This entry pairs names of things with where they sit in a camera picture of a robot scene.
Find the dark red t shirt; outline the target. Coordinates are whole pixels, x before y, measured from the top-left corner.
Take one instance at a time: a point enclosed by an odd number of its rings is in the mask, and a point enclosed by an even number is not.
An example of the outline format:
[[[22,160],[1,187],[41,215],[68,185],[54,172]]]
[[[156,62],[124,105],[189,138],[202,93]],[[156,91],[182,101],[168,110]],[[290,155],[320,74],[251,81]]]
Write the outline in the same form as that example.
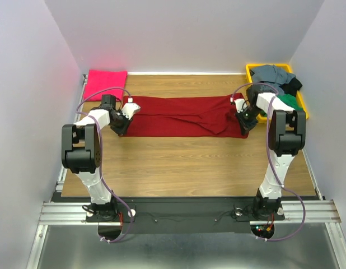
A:
[[[157,98],[134,96],[141,109],[133,116],[127,137],[232,137],[241,133],[230,96]]]

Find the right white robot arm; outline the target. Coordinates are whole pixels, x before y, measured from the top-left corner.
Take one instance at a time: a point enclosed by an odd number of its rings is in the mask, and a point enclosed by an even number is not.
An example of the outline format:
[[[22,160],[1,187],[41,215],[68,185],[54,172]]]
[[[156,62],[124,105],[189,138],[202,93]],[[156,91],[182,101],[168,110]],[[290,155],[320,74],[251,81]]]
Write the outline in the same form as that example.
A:
[[[268,167],[251,205],[258,219],[283,215],[282,190],[289,166],[305,146],[306,113],[288,106],[278,97],[279,91],[262,82],[248,83],[247,98],[235,94],[230,102],[236,108],[241,134],[247,135],[258,124],[257,116],[266,114],[266,154]]]

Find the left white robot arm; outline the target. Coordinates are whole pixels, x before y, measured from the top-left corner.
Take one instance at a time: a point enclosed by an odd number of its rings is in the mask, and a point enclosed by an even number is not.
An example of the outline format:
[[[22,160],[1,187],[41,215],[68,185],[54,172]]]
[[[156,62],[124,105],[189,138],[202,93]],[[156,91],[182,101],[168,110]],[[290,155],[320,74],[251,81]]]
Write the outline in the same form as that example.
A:
[[[81,180],[90,195],[90,204],[83,206],[87,222],[123,219],[117,198],[103,179],[101,131],[109,126],[117,135],[125,135],[133,116],[140,109],[131,97],[118,109],[115,96],[103,95],[98,107],[91,109],[78,122],[62,127],[62,165]]]

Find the folded pink t shirt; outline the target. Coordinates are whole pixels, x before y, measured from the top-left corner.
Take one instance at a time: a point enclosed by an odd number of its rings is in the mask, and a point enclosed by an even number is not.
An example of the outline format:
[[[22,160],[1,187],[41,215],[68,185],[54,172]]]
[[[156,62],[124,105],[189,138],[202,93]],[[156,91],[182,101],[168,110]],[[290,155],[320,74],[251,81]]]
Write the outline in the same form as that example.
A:
[[[124,94],[121,88],[125,87],[127,75],[127,71],[102,71],[96,69],[89,70],[83,98],[86,99],[92,94],[95,94],[101,90],[116,87],[115,89],[111,89],[93,96],[89,99],[89,101],[100,101],[102,95],[106,94],[114,95],[116,98],[121,100]]]

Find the green t shirt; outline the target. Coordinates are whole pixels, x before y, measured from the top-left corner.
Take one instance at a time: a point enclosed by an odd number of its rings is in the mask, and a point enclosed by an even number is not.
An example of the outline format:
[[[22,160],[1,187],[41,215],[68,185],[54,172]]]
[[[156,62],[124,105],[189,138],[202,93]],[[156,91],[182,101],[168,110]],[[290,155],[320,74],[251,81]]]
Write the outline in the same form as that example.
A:
[[[274,110],[283,110],[293,112],[294,110],[303,110],[303,107],[298,105],[297,99],[289,94],[276,96],[271,92],[266,92],[258,95],[256,105],[263,112],[266,112],[269,118],[272,117]]]

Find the grey t shirt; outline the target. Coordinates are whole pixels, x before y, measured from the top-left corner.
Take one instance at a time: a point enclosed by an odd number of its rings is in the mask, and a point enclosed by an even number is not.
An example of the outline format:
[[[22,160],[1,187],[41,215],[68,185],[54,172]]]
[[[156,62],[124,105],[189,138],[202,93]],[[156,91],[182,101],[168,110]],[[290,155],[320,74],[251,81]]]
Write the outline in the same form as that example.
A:
[[[252,82],[262,82],[272,85],[278,90],[279,95],[285,94],[282,85],[290,83],[296,77],[295,74],[287,72],[283,68],[267,64],[252,68],[250,75]]]

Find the black t shirt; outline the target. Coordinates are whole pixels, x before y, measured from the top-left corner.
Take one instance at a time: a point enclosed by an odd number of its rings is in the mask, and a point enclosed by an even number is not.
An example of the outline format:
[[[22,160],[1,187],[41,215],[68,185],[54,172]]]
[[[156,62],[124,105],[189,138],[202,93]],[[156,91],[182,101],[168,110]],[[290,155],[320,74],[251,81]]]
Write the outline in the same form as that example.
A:
[[[301,82],[297,78],[293,78],[290,80],[289,83],[283,84],[281,86],[281,89],[284,91],[285,94],[289,94],[296,97],[301,87],[302,87]]]

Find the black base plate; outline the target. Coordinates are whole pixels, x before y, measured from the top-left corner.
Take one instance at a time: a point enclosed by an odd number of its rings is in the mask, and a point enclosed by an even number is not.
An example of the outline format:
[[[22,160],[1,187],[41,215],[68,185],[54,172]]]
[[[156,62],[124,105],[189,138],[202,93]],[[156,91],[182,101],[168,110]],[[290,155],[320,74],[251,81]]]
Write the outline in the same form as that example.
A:
[[[86,222],[98,223],[99,235],[263,233],[284,220],[278,211],[252,197],[134,198],[126,204],[84,205]]]

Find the aluminium frame rail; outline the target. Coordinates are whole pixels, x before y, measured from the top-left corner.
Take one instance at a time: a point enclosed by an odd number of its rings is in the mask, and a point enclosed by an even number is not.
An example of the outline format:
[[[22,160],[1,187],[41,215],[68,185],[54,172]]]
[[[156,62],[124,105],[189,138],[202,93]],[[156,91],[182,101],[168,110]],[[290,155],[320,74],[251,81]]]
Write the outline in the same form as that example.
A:
[[[265,128],[247,139],[124,137],[104,130],[104,176],[125,201],[134,198],[253,197],[267,167]],[[101,242],[98,223],[86,222],[87,193],[61,172],[56,193],[40,213],[29,268],[338,268],[330,228],[339,216],[317,196],[304,152],[287,174],[302,195],[307,222],[281,242],[252,233],[135,234]]]

